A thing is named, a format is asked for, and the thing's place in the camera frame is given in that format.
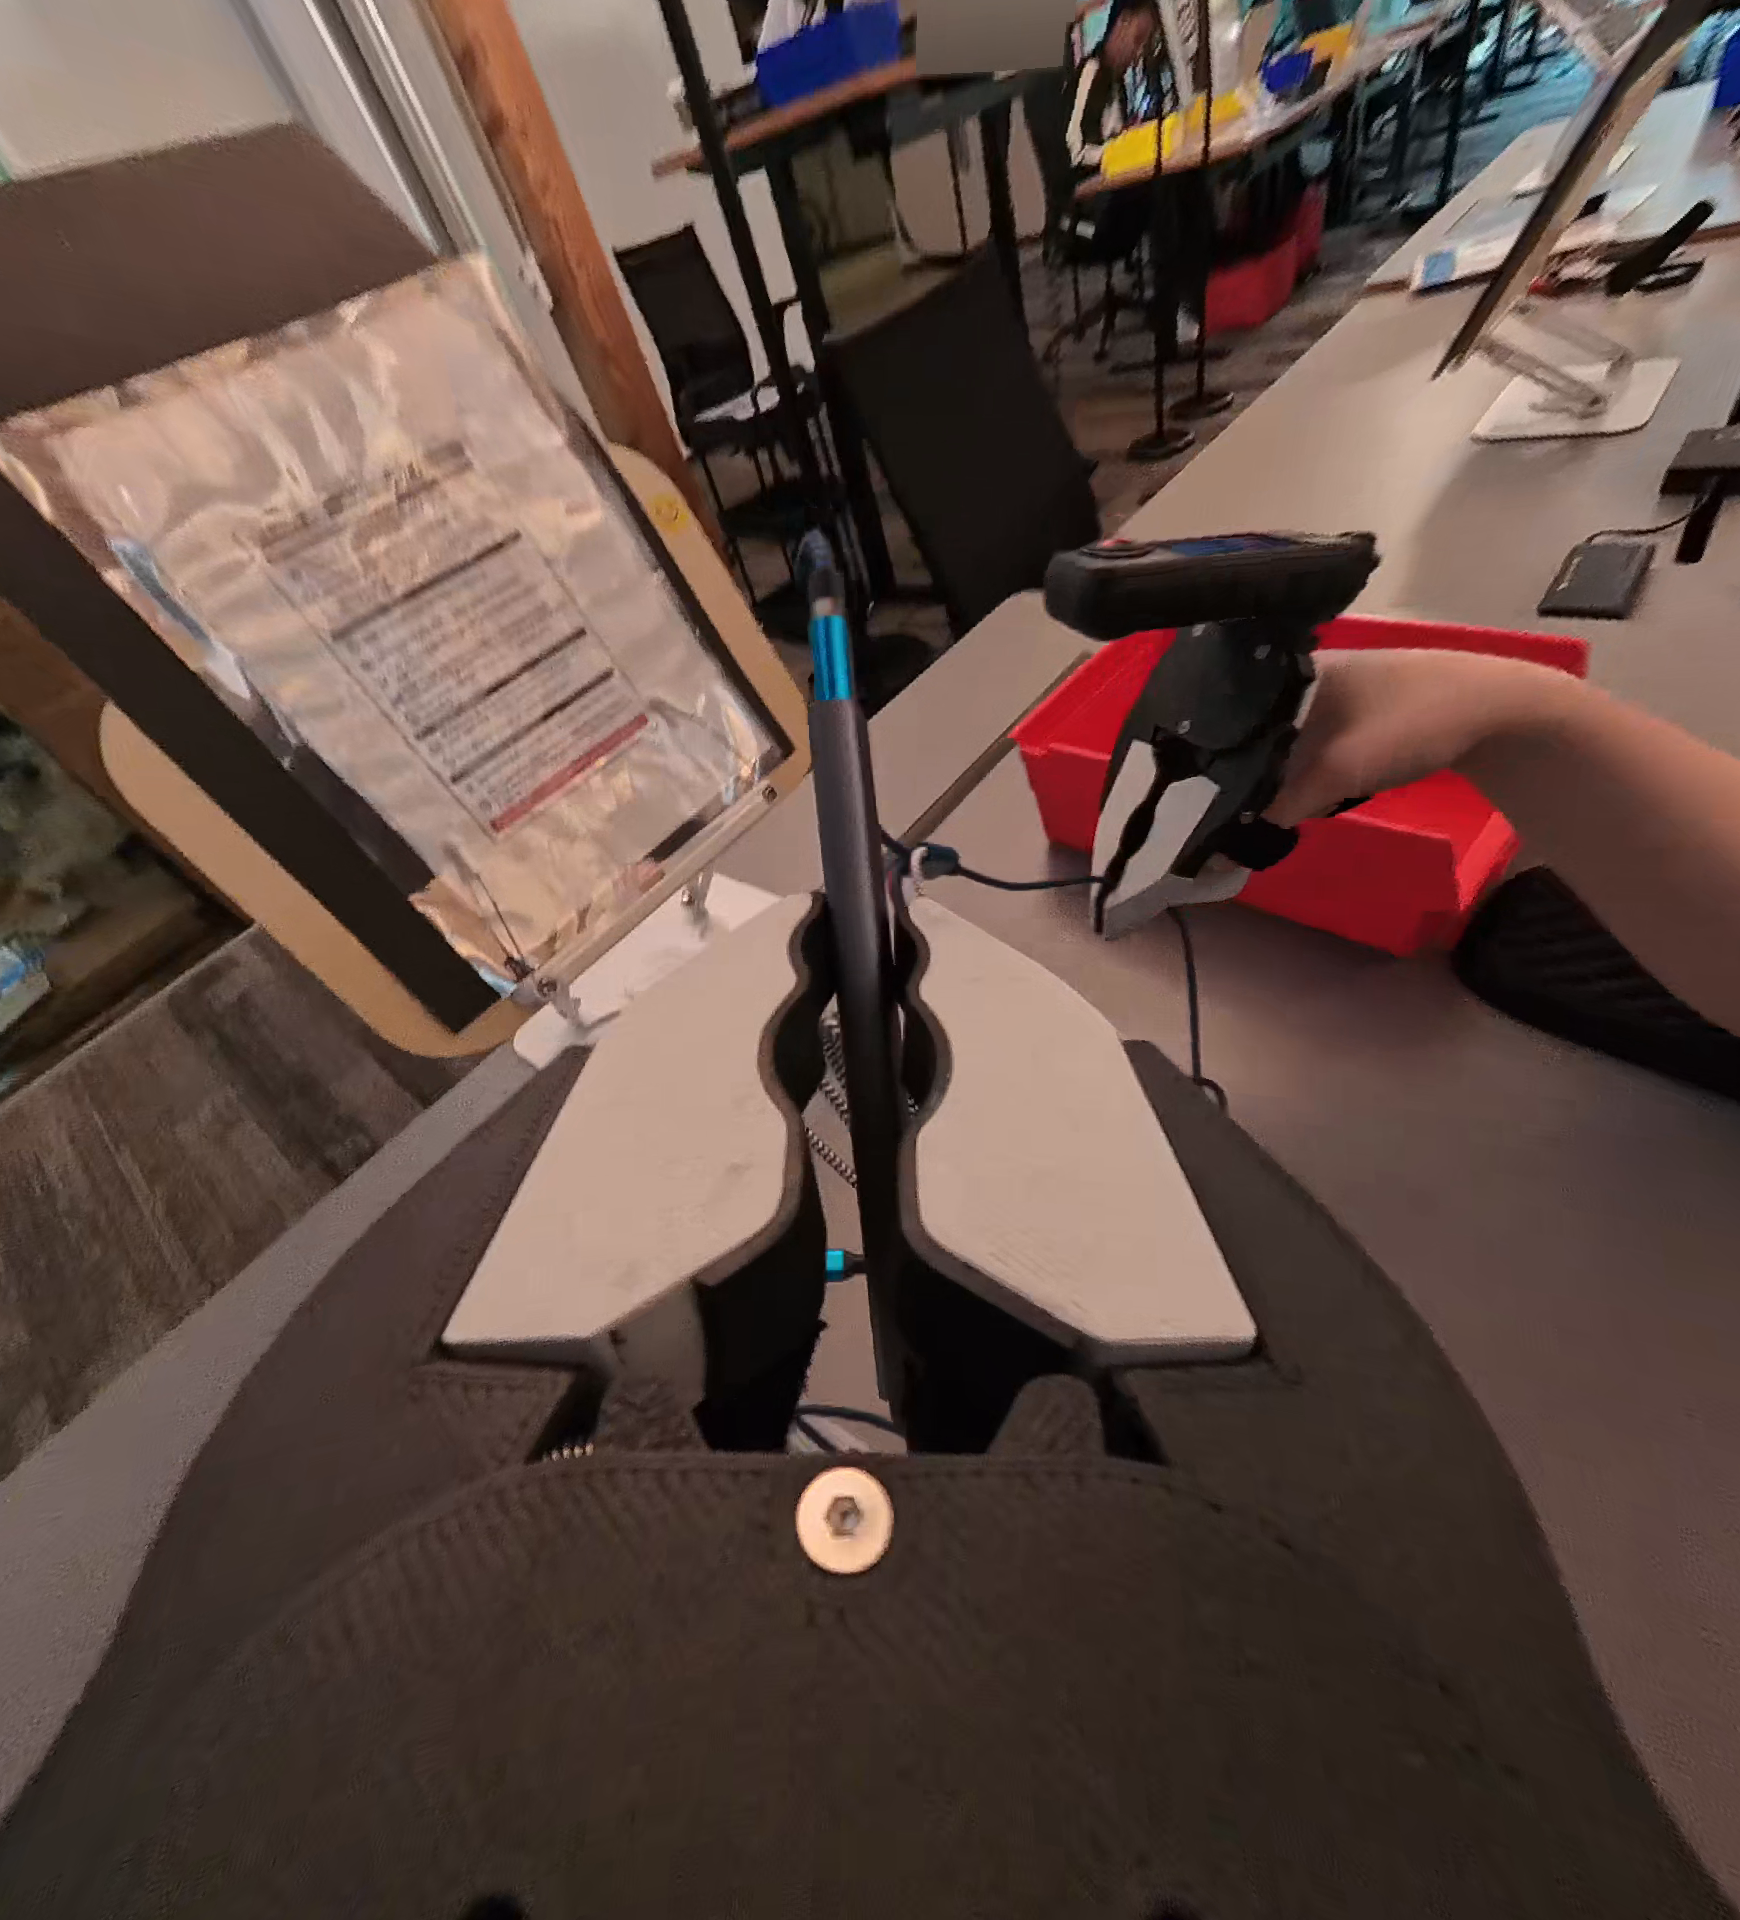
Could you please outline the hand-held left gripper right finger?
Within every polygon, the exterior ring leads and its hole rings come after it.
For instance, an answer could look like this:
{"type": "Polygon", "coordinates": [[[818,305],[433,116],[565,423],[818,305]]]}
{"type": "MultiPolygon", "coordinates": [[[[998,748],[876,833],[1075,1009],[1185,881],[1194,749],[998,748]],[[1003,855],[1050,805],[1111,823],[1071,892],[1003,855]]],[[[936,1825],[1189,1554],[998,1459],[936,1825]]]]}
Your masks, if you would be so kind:
{"type": "Polygon", "coordinates": [[[935,900],[895,908],[904,1120],[886,1298],[914,1449],[983,1451],[1039,1377],[1243,1362],[1259,1327],[1119,1028],[935,900]]]}

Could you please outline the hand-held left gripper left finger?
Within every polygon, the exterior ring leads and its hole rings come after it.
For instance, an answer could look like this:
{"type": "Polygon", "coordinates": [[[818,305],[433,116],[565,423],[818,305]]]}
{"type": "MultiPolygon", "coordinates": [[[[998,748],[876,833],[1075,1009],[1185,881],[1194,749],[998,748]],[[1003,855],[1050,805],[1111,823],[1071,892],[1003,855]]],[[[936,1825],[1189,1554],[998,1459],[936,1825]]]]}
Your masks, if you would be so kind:
{"type": "Polygon", "coordinates": [[[710,1449],[784,1451],[830,1289],[806,1128],[827,1004],[823,892],[636,995],[578,1068],[440,1354],[660,1386],[710,1449]]]}

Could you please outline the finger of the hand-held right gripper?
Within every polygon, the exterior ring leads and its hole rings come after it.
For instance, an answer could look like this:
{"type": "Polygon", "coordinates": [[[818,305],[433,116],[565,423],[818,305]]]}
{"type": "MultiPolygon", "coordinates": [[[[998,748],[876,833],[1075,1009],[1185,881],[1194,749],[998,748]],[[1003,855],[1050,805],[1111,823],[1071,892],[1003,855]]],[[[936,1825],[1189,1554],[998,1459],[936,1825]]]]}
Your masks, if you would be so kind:
{"type": "Polygon", "coordinates": [[[1157,808],[1166,793],[1169,773],[1157,744],[1127,740],[1098,805],[1093,925],[1099,939],[1119,939],[1135,923],[1141,896],[1169,869],[1169,855],[1153,848],[1157,808]]]}
{"type": "Polygon", "coordinates": [[[1250,868],[1218,852],[1227,827],[1222,788],[1198,773],[1161,784],[1149,827],[1133,852],[1133,915],[1151,921],[1182,904],[1235,900],[1250,868]]]}

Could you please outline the red plastic bin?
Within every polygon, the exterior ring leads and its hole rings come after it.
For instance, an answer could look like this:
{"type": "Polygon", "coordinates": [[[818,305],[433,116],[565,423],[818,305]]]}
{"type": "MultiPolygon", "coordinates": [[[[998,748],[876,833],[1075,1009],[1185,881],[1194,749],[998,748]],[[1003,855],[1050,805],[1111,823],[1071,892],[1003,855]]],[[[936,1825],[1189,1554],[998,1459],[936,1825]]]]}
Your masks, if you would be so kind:
{"type": "MultiPolygon", "coordinates": [[[[1166,632],[1098,649],[1013,729],[1050,843],[1093,848],[1114,744],[1166,649],[1166,632]]],[[[1578,634],[1365,613],[1327,621],[1315,649],[1486,653],[1581,681],[1592,658],[1578,634]]],[[[1516,848],[1516,829],[1473,784],[1437,773],[1303,825],[1295,852],[1253,876],[1239,901],[1379,952],[1448,951],[1516,848]]]]}

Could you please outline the grey usb hub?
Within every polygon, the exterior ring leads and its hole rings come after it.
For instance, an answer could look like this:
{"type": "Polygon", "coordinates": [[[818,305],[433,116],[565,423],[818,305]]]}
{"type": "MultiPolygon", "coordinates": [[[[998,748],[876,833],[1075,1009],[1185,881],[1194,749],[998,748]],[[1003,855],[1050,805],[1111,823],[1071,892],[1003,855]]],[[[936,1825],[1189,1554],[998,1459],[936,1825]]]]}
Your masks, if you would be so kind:
{"type": "Polygon", "coordinates": [[[904,1246],[898,1182],[904,1126],[902,1030],[891,981],[872,756],[867,721],[850,697],[818,698],[810,729],[872,1349],[882,1397],[891,1418],[904,1426],[904,1246]]]}

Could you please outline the person's right forearm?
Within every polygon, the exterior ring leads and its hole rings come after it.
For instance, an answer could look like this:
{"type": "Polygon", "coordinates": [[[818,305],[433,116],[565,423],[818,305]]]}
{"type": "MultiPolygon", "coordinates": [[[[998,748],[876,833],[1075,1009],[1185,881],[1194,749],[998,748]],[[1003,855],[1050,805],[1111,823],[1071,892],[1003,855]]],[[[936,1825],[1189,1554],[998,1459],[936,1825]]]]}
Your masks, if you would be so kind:
{"type": "Polygon", "coordinates": [[[1653,977],[1740,1038],[1740,760],[1561,672],[1468,661],[1456,758],[1653,977]]]}

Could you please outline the person's right hand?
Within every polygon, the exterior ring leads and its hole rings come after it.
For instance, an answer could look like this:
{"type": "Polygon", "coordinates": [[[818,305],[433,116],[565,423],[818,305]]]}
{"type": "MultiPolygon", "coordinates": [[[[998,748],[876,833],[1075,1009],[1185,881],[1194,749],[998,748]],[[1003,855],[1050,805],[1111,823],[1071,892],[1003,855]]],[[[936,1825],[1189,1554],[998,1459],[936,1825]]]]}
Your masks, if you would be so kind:
{"type": "Polygon", "coordinates": [[[1266,816],[1301,827],[1342,803],[1456,768],[1482,736],[1498,658],[1330,650],[1266,816]]]}

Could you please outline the black chair back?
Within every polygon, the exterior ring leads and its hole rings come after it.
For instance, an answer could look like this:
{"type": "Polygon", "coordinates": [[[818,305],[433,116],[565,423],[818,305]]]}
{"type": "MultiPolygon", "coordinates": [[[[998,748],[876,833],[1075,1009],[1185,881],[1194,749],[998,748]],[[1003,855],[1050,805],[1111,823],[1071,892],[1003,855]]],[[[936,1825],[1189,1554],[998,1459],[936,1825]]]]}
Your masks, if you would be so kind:
{"type": "Polygon", "coordinates": [[[928,570],[950,632],[1042,589],[1099,539],[1095,477],[1046,387],[995,250],[823,353],[928,570]]]}

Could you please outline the black flat device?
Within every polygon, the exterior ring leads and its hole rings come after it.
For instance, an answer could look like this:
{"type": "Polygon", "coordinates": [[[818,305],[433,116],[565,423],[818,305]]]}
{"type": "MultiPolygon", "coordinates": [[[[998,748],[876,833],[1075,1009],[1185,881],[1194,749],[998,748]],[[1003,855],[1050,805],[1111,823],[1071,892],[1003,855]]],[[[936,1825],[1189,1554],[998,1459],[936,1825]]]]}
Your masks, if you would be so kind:
{"type": "Polygon", "coordinates": [[[1578,542],[1538,598],[1549,620],[1628,620],[1650,581],[1658,544],[1650,535],[1578,542]]]}

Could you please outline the red floor bin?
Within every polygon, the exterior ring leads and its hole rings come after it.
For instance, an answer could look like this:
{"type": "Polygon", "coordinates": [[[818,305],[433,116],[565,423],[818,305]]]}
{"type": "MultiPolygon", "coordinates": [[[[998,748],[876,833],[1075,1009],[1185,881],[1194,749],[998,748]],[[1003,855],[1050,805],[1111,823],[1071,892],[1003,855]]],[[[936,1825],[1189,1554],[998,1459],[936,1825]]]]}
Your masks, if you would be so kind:
{"type": "Polygon", "coordinates": [[[1203,318],[1214,337],[1253,330],[1289,305],[1297,284],[1322,264],[1327,206],[1327,183],[1307,183],[1266,250],[1210,272],[1203,318]]]}

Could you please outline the yellow storage bin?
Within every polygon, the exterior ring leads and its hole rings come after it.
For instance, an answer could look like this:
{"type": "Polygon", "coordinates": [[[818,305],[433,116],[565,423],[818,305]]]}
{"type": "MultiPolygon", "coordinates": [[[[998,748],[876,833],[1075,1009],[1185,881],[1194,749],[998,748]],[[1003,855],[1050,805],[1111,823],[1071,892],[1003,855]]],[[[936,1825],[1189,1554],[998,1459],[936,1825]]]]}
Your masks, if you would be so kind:
{"type": "Polygon", "coordinates": [[[1143,119],[1119,130],[1103,148],[1098,183],[1114,188],[1157,174],[1169,175],[1218,164],[1250,147],[1258,123],[1253,96],[1222,91],[1211,99],[1195,91],[1185,106],[1169,110],[1161,119],[1143,119]]]}

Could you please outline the silver sleeved instruction sheet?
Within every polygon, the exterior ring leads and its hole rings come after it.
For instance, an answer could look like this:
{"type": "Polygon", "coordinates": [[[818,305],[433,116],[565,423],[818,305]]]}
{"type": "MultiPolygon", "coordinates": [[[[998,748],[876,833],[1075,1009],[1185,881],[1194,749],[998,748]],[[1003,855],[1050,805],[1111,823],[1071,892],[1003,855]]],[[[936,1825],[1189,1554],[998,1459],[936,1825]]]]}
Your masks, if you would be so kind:
{"type": "Polygon", "coordinates": [[[477,252],[0,418],[0,475],[480,988],[619,941],[806,744],[477,252]]]}

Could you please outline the grey tilted monitor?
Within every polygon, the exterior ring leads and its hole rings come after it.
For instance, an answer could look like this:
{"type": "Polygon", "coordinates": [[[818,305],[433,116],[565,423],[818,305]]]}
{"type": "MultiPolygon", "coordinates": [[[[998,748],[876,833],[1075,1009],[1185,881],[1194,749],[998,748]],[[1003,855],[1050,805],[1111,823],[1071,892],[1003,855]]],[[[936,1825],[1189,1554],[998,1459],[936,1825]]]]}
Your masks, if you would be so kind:
{"type": "Polygon", "coordinates": [[[1609,158],[1669,82],[1688,39],[1712,13],[1712,3],[1658,3],[1654,13],[1626,39],[1578,112],[1576,130],[1566,134],[1549,163],[1534,206],[1441,353],[1433,378],[1460,371],[1473,357],[1513,366],[1513,357],[1505,354],[1508,341],[1501,341],[1498,334],[1526,305],[1566,228],[1578,224],[1605,179],[1609,158]]]}

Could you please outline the black office chair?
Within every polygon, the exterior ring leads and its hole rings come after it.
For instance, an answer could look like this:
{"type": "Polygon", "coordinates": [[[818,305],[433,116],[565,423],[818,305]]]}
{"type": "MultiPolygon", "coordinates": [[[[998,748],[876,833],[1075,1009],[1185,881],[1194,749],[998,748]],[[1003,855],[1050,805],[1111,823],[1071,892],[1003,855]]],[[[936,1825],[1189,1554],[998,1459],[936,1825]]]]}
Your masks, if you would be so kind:
{"type": "Polygon", "coordinates": [[[771,544],[792,565],[802,535],[839,497],[818,373],[792,366],[779,385],[758,366],[695,227],[618,247],[615,264],[655,341],[676,433],[710,497],[739,586],[764,629],[787,638],[792,580],[760,589],[750,544],[771,544]]]}

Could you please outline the wooden post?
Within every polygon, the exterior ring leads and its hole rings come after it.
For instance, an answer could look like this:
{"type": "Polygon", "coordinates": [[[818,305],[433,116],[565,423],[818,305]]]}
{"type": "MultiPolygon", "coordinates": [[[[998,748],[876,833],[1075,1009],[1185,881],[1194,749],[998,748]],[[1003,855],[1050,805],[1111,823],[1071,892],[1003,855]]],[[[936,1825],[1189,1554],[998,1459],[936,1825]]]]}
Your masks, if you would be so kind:
{"type": "Polygon", "coordinates": [[[730,557],[509,4],[427,3],[427,13],[545,276],[549,318],[598,430],[660,467],[730,557]]]}

